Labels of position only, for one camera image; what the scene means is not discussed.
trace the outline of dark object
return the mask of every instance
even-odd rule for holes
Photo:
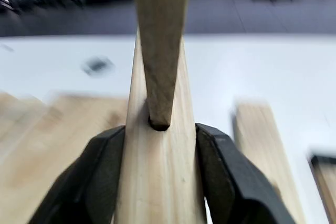
[[[214,224],[294,224],[263,173],[216,128],[196,124],[203,191]]]
[[[113,67],[113,63],[106,57],[96,57],[89,60],[83,67],[89,76],[97,76],[105,73]]]
[[[123,141],[124,126],[91,139],[55,181],[29,224],[110,224]],[[197,124],[196,149],[214,224],[294,224],[272,185],[229,136]]]
[[[326,166],[329,166],[329,168],[330,166],[334,167],[332,174],[336,176],[336,157],[314,155],[310,160],[310,168],[317,184],[329,223],[335,223],[336,202],[334,202],[330,191],[331,188],[328,186],[334,183],[334,180],[328,181],[328,179],[324,176],[325,173],[330,172],[324,170]]]
[[[90,140],[55,181],[29,224],[109,224],[115,210],[124,126]]]

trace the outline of wood grain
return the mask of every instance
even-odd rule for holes
[[[295,222],[305,223],[271,108],[267,105],[240,104],[236,116],[236,143],[241,152],[278,188],[278,194]]]
[[[183,44],[171,126],[164,132],[155,131],[148,115],[137,36],[114,223],[206,223]]]
[[[125,123],[126,109],[126,99],[58,98],[0,163],[0,223],[27,223],[54,180],[88,141]]]
[[[336,223],[336,159],[334,163],[317,163],[313,167],[314,177],[327,212],[329,223]]]
[[[149,113],[169,126],[187,0],[135,0]]]
[[[45,105],[37,99],[16,98],[0,102],[0,163],[13,151],[45,113]]]

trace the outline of wooden stick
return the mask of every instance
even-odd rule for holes
[[[170,125],[187,0],[135,0],[151,123]]]
[[[137,36],[114,223],[206,223],[187,79],[181,44],[171,126],[153,130]]]
[[[236,119],[236,143],[241,152],[279,191],[295,222],[306,223],[271,108],[241,104]]]

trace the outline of pine wood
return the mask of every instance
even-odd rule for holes
[[[88,141],[125,123],[126,109],[126,99],[59,97],[0,163],[0,223],[27,223]]]
[[[240,104],[236,116],[236,143],[241,152],[279,190],[295,222],[304,224],[305,217],[271,108]]]
[[[150,118],[155,126],[169,126],[187,0],[135,3]]]
[[[137,36],[115,224],[206,223],[183,43],[172,108],[167,131],[149,126]]]
[[[314,168],[329,223],[336,223],[336,164],[319,164]]]
[[[18,100],[12,97],[6,103],[0,102],[0,163],[45,111],[44,104],[34,98]]]

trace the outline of white table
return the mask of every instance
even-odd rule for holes
[[[0,90],[50,102],[57,92],[128,97],[134,36],[0,40]],[[267,101],[274,112],[308,224],[328,220],[307,161],[336,155],[336,37],[185,36],[194,116],[233,136],[239,101]],[[106,56],[99,78],[81,66]]]

